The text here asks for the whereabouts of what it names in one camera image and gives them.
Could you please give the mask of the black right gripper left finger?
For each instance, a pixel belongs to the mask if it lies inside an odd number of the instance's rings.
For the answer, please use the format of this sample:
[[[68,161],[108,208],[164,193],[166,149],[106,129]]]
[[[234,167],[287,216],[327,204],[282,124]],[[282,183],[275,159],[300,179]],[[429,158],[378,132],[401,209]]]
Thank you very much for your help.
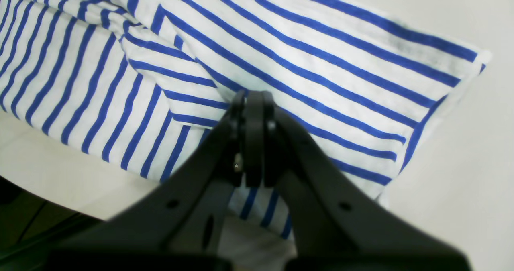
[[[238,92],[220,123],[161,186],[121,214],[53,250],[46,271],[232,271],[217,255],[242,183]]]

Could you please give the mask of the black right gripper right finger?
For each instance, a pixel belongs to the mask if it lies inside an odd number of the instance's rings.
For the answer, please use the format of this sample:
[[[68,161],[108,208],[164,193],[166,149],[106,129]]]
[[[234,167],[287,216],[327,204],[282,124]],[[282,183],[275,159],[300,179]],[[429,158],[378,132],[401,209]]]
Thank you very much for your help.
[[[297,256],[285,271],[469,271],[455,247],[411,226],[360,191],[272,100],[245,104],[248,187],[273,187],[290,214]]]

